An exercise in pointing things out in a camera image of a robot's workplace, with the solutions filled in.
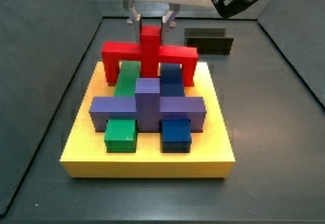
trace yellow block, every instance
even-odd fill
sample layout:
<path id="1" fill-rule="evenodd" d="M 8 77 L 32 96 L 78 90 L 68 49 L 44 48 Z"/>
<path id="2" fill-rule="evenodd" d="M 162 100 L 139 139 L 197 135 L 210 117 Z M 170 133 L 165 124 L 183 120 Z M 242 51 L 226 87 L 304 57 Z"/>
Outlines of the yellow block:
<path id="1" fill-rule="evenodd" d="M 190 153 L 162 153 L 160 133 L 138 133 L 135 153 L 107 153 L 104 133 L 95 132 L 88 114 L 92 98 L 114 91 L 98 63 L 60 159 L 67 173 L 72 177 L 226 177 L 235 157 L 206 63 L 197 65 L 194 83 L 186 94 L 205 98 L 207 118 L 203 133 L 191 133 Z"/>

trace dark green block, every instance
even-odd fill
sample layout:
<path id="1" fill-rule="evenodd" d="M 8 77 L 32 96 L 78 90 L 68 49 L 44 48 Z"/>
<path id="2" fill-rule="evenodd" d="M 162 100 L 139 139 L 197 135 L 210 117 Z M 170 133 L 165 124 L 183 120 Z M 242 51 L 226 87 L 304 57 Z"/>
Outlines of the dark green block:
<path id="1" fill-rule="evenodd" d="M 123 62 L 114 91 L 116 97 L 135 96 L 138 77 L 139 62 Z"/>
<path id="2" fill-rule="evenodd" d="M 107 152 L 135 153 L 138 129 L 135 120 L 108 120 L 104 142 Z"/>

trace red block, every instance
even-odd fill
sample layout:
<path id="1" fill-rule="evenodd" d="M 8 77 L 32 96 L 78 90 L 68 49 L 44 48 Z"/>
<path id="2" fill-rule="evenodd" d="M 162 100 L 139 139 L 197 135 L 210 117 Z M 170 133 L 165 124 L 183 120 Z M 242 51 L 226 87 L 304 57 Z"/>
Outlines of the red block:
<path id="1" fill-rule="evenodd" d="M 140 77 L 158 77 L 160 35 L 159 27 L 143 26 L 140 30 Z"/>
<path id="2" fill-rule="evenodd" d="M 119 61 L 140 61 L 138 44 L 107 42 L 102 49 L 107 83 L 115 84 L 119 72 Z"/>
<path id="3" fill-rule="evenodd" d="M 159 60 L 165 63 L 182 64 L 182 77 L 185 86 L 194 86 L 193 76 L 198 62 L 195 47 L 160 47 Z"/>
<path id="4" fill-rule="evenodd" d="M 185 86 L 194 86 L 198 61 L 195 47 L 162 47 L 162 28 L 143 26 L 139 44 L 107 42 L 102 50 L 107 82 L 116 83 L 119 61 L 140 61 L 140 77 L 158 77 L 159 63 L 182 64 Z"/>

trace gray table surface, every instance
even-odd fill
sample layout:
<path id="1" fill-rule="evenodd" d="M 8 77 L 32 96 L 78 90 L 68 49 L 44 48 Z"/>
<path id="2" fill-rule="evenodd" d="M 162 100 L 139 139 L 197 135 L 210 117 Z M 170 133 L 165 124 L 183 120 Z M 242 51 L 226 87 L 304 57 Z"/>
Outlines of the gray table surface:
<path id="1" fill-rule="evenodd" d="M 60 166 L 100 46 L 134 39 L 124 20 L 106 19 L 1 223 L 325 220 L 324 108 L 257 22 L 179 19 L 167 43 L 185 42 L 185 28 L 226 28 L 235 38 L 230 56 L 201 56 L 237 156 L 229 177 L 74 179 Z"/>

